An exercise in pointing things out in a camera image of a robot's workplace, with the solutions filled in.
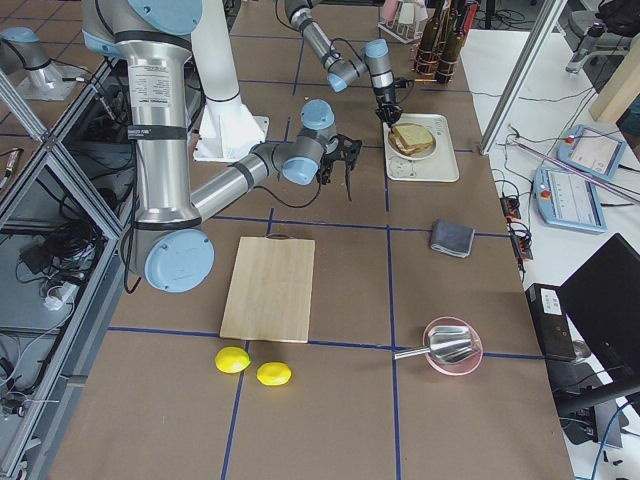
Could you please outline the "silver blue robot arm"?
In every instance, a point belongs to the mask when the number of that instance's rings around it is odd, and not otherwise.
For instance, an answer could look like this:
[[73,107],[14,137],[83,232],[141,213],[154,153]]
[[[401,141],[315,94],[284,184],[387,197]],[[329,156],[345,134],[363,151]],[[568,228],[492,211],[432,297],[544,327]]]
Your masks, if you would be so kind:
[[[86,46],[125,60],[137,174],[123,241],[126,268],[156,289],[181,293],[210,273],[215,253],[201,223],[278,170],[310,183],[339,145],[328,103],[301,112],[294,143],[269,145],[243,104],[223,5],[218,1],[86,1]],[[202,137],[235,159],[197,189],[190,186],[184,67],[196,64],[206,97]]]
[[360,53],[354,51],[352,59],[345,58],[335,47],[340,38],[330,39],[312,15],[318,1],[285,1],[284,10],[290,26],[309,44],[327,72],[331,88],[339,93],[357,79],[368,75],[377,102],[376,115],[391,127],[402,116],[403,109],[396,99],[394,77],[389,48],[384,39],[368,42]]

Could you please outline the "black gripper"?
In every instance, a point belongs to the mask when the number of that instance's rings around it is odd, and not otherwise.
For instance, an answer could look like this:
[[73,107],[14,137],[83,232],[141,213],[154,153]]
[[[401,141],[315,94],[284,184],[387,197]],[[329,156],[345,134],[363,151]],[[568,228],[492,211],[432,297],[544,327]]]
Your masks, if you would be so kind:
[[320,185],[327,185],[331,182],[333,165],[336,161],[341,161],[342,159],[343,153],[341,147],[337,147],[334,151],[325,153],[322,156],[317,171],[317,180]]
[[396,100],[395,85],[375,87],[374,95],[377,102],[376,114],[386,125],[394,125],[399,121],[403,109]]

